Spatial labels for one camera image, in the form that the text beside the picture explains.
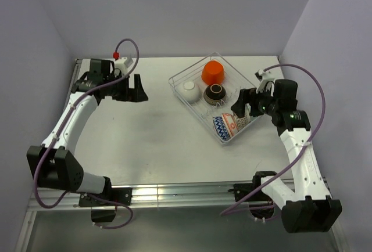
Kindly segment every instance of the white tabletop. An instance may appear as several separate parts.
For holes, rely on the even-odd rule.
[[[225,58],[255,85],[258,69],[278,63],[275,56]],[[280,171],[288,165],[270,117],[263,116],[221,146],[173,95],[169,77],[200,59],[141,58],[135,73],[141,74],[149,100],[101,102],[76,147],[84,171],[110,177],[115,185],[131,185],[244,181],[256,171]],[[89,60],[83,60],[80,75],[88,69]],[[280,69],[272,72],[283,78]]]

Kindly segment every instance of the purple wall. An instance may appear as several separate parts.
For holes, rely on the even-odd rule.
[[[62,112],[72,60],[37,0],[0,0],[0,251],[13,251],[31,194],[26,151]]]
[[[308,0],[40,0],[76,57],[279,55]]]
[[[327,110],[314,148],[355,251],[372,247],[372,0],[309,0],[281,61],[305,66],[324,87]],[[316,87],[297,70],[301,107],[313,126],[319,117]]]

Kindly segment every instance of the black bracket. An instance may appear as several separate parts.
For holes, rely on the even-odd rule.
[[[234,188],[230,189],[229,192],[234,192],[235,201],[239,201],[261,185],[261,178],[276,174],[277,173],[273,171],[256,172],[256,174],[253,176],[252,183],[236,183],[234,184]],[[271,201],[271,198],[262,191],[258,191],[245,202],[249,201]]]
[[[327,196],[324,200],[287,201],[281,210],[283,227],[288,233],[328,232],[342,212],[341,202]]]
[[[255,76],[260,82],[262,81],[262,76],[258,72],[255,73]]]
[[[115,201],[116,203],[125,204],[130,206],[132,199],[132,188],[112,188],[110,201]],[[80,196],[79,207],[102,207],[102,206],[111,206],[108,203],[101,203],[96,201],[89,196]]]
[[[110,201],[115,201],[116,203],[125,204],[130,206],[132,199],[132,188],[112,188]],[[111,206],[108,203],[101,203],[96,201],[94,198],[89,196],[81,195],[79,199],[79,207],[102,207],[102,206]],[[94,223],[104,223],[112,222],[116,216],[115,210],[91,210],[91,220]]]

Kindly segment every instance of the tray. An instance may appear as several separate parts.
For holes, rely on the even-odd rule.
[[[207,85],[203,82],[201,75],[202,75],[204,65],[211,60],[217,60],[224,66],[225,80],[223,81],[222,86],[225,87],[226,92],[227,92],[226,100],[222,101],[221,104],[212,106],[204,100],[203,95],[201,94],[197,102],[191,103],[191,104],[188,103],[178,93],[177,86],[184,82],[192,81],[196,85],[198,85],[198,87],[203,93]],[[213,135],[213,137],[222,145],[228,144],[238,135],[243,133],[243,131],[246,131],[247,129],[249,129],[249,126],[257,119],[257,117],[255,118],[251,117],[251,122],[227,141],[222,140],[218,136],[216,131],[214,130],[212,118],[216,116],[220,116],[222,113],[232,114],[230,107],[238,100],[240,90],[242,88],[254,88],[255,87],[234,66],[229,64],[229,62],[225,60],[225,58],[223,58],[219,53],[212,53],[209,56],[206,56],[200,61],[196,62],[192,66],[189,66],[185,70],[170,77],[169,84],[170,84],[172,91],[176,95],[176,97],[178,97],[179,100],[181,100],[182,103],[191,112],[193,112],[194,115],[196,115],[197,119],[203,124],[203,126],[205,126],[205,128],[207,128],[207,130]],[[249,105],[247,105],[246,109],[247,109],[247,113],[249,113],[250,111]]]

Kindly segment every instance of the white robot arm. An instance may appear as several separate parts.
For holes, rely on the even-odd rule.
[[[320,174],[309,139],[312,132],[309,119],[304,111],[297,110],[297,83],[281,79],[274,81],[270,71],[256,73],[260,84],[257,88],[242,89],[231,110],[243,117],[245,106],[251,106],[253,117],[267,114],[277,127],[278,135],[288,154],[289,163],[294,162],[304,146],[307,146],[299,161],[291,168],[295,191],[280,178],[262,188],[281,210],[284,228],[287,232],[328,231],[342,211],[339,200],[333,200]],[[257,172],[253,177],[253,187],[266,183],[276,172]]]
[[[126,74],[126,67],[121,60],[90,60],[90,70],[75,82],[71,89],[69,103],[51,134],[42,142],[41,146],[30,146],[27,160],[33,177],[47,149],[50,149],[46,160],[41,164],[37,177],[39,187],[65,190],[69,192],[98,194],[99,197],[110,200],[111,181],[84,172],[82,166],[74,157],[77,141],[90,115],[99,106],[101,100],[111,96],[113,100],[142,102],[148,97],[144,92],[139,74],[134,75],[134,88],[129,88],[129,77],[112,83],[86,95],[90,89],[116,81]]]

